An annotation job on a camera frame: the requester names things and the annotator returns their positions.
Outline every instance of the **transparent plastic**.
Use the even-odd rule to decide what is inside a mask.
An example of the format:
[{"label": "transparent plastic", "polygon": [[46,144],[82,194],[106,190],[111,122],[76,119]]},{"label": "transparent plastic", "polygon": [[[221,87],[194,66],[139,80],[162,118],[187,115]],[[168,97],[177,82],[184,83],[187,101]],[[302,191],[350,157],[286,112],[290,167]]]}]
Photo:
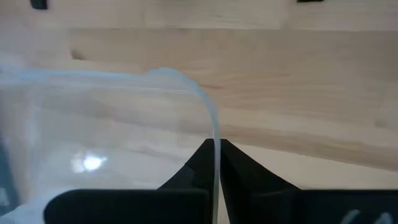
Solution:
[{"label": "transparent plastic", "polygon": [[71,189],[156,189],[206,138],[215,139],[217,219],[215,107],[178,71],[3,71],[0,135],[0,223],[42,223],[46,203]]}]

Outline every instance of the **wooden table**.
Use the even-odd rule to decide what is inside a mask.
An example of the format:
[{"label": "wooden table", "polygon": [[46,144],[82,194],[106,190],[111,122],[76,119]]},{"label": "wooden table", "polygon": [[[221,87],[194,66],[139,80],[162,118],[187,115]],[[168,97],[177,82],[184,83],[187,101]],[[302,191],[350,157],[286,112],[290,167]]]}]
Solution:
[{"label": "wooden table", "polygon": [[395,0],[2,4],[2,64],[174,68],[212,97],[223,138],[291,183],[398,187]]}]

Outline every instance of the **wood grain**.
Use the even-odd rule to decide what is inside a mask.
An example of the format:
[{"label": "wood grain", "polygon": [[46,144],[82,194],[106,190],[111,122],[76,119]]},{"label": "wood grain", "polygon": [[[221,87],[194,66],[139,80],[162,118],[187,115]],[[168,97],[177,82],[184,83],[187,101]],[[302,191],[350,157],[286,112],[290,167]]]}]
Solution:
[{"label": "wood grain", "polygon": [[0,53],[23,57],[71,59],[64,29],[32,27],[14,1],[0,2]]},{"label": "wood grain", "polygon": [[398,169],[397,133],[377,125],[396,32],[74,29],[69,38],[85,60],[183,71],[219,106],[224,138]]},{"label": "wood grain", "polygon": [[306,30],[398,30],[395,0],[332,0],[313,4],[290,4],[289,29]]},{"label": "wood grain", "polygon": [[278,29],[287,0],[148,0],[146,27]]},{"label": "wood grain", "polygon": [[395,0],[49,0],[47,11],[13,4],[39,27],[398,30]]}]

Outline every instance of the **wooden surface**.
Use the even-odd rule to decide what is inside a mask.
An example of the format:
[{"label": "wooden surface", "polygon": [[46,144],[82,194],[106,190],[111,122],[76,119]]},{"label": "wooden surface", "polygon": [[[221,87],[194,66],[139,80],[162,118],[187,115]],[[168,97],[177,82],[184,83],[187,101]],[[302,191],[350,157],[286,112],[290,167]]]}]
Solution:
[{"label": "wooden surface", "polygon": [[2,4],[3,65],[175,68],[213,98],[223,138],[293,184],[398,188],[395,0]]}]

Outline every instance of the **black object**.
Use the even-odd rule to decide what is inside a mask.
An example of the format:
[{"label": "black object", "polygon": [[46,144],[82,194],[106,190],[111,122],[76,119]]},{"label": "black object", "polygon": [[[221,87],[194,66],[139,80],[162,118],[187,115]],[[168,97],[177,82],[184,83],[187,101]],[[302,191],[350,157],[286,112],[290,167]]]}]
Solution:
[{"label": "black object", "polygon": [[221,184],[231,224],[397,223],[396,190],[300,190],[227,140]]},{"label": "black object", "polygon": [[[53,199],[46,224],[212,221],[214,142],[207,139],[157,190],[75,190]],[[396,190],[300,190],[221,140],[221,184],[231,224],[397,223]]]},{"label": "black object", "polygon": [[30,0],[30,5],[32,5],[34,9],[39,9],[39,10],[48,9],[47,0]]},{"label": "black object", "polygon": [[214,141],[207,139],[157,190],[73,190],[45,208],[46,224],[210,224]]},{"label": "black object", "polygon": [[297,0],[297,2],[322,2],[323,0]]}]

